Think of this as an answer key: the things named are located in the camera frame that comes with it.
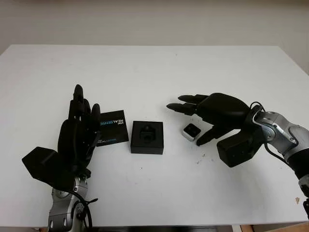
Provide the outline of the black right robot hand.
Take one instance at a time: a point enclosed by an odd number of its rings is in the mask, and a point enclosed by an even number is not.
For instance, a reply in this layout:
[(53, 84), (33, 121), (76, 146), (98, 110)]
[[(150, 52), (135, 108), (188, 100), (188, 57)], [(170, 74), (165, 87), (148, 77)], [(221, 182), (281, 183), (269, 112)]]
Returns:
[(169, 103), (167, 108), (188, 116), (196, 114), (212, 125), (210, 130), (198, 138), (197, 146), (218, 139), (232, 130), (241, 129), (250, 111), (243, 101), (223, 93), (181, 95), (178, 99), (183, 104)]

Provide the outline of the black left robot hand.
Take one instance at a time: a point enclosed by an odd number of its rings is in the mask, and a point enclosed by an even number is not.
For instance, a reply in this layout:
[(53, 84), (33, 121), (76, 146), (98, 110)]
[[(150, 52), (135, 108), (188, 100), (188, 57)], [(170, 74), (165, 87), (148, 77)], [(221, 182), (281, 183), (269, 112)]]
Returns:
[(84, 98), (82, 86), (77, 84), (57, 145), (66, 168), (75, 176), (90, 178), (91, 171), (87, 167), (100, 134), (100, 106), (96, 103), (91, 107)]

